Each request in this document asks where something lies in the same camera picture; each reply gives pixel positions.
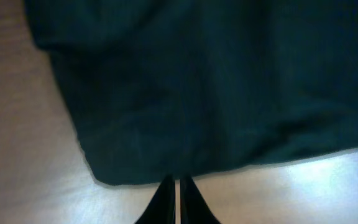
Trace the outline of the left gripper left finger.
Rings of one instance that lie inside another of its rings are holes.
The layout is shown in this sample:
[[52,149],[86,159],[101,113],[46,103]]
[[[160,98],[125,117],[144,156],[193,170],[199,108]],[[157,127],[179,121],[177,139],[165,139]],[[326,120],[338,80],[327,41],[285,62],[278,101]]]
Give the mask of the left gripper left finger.
[[135,224],[174,224],[175,223],[175,181],[166,176]]

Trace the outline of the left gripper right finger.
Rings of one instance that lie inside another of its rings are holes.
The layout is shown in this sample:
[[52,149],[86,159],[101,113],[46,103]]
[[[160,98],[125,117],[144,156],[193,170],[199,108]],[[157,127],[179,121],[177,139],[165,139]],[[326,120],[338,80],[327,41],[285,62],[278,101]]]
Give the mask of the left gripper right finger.
[[181,224],[220,224],[190,176],[180,179],[180,218]]

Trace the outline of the black trousers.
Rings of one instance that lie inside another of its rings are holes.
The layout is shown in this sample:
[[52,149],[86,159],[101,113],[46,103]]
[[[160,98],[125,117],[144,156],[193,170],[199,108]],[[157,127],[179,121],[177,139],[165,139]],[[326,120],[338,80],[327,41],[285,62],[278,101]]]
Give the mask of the black trousers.
[[25,0],[94,177],[358,147],[358,0]]

